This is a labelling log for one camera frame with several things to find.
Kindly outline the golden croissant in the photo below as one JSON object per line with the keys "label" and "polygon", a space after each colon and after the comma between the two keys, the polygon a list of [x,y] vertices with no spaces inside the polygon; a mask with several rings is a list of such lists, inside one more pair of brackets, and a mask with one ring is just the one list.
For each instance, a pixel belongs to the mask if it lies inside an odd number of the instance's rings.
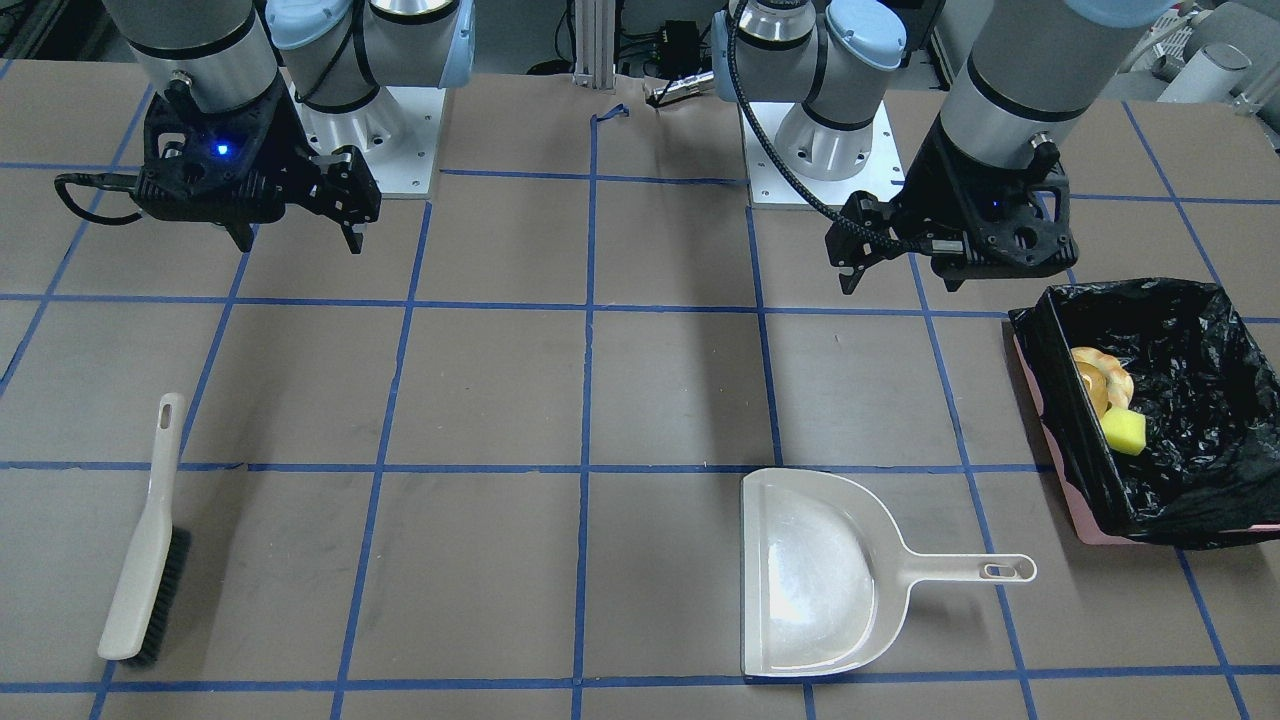
{"label": "golden croissant", "polygon": [[1108,410],[1130,407],[1135,384],[1117,357],[1087,346],[1071,347],[1070,355],[1098,419]]}

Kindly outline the yellow green sponge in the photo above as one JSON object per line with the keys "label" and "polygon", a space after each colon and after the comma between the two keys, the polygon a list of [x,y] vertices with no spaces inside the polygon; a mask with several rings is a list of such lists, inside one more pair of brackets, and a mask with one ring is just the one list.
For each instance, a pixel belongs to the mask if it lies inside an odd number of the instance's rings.
{"label": "yellow green sponge", "polygon": [[1147,416],[1128,407],[1112,406],[1100,418],[1106,445],[1116,454],[1139,456],[1147,447]]}

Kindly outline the beige plastic dustpan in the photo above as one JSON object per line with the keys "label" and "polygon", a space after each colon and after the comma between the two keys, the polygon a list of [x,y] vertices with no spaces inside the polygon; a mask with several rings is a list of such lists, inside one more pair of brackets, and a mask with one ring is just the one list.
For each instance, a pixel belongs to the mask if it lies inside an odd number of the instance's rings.
{"label": "beige plastic dustpan", "polygon": [[897,639],[916,585],[1020,584],[1021,553],[919,553],[867,487],[827,471],[763,468],[741,484],[742,673],[827,676]]}

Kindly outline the beige hand brush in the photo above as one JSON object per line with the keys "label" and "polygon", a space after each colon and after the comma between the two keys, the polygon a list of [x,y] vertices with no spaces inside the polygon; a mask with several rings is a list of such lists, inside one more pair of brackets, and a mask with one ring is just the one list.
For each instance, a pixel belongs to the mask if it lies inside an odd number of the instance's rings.
{"label": "beige hand brush", "polygon": [[173,523],[187,410],[188,400],[182,393],[160,398],[145,502],[99,639],[100,659],[147,667],[160,655],[191,547],[191,533]]}

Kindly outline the pink bin with black bag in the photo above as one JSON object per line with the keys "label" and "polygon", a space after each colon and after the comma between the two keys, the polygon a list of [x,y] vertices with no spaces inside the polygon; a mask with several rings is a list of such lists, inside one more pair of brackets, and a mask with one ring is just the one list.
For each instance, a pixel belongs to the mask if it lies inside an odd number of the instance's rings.
{"label": "pink bin with black bag", "polygon": [[[1216,550],[1277,538],[1277,374],[1221,286],[1059,284],[1009,319],[1083,542]],[[1135,382],[1140,454],[1108,447],[1074,347],[1115,356]]]}

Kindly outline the aluminium frame post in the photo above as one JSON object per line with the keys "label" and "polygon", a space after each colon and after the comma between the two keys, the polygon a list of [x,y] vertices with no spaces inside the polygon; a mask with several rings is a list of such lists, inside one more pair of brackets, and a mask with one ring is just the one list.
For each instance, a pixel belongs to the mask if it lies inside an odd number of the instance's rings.
{"label": "aluminium frame post", "polygon": [[613,0],[573,1],[573,85],[614,94],[617,8]]}

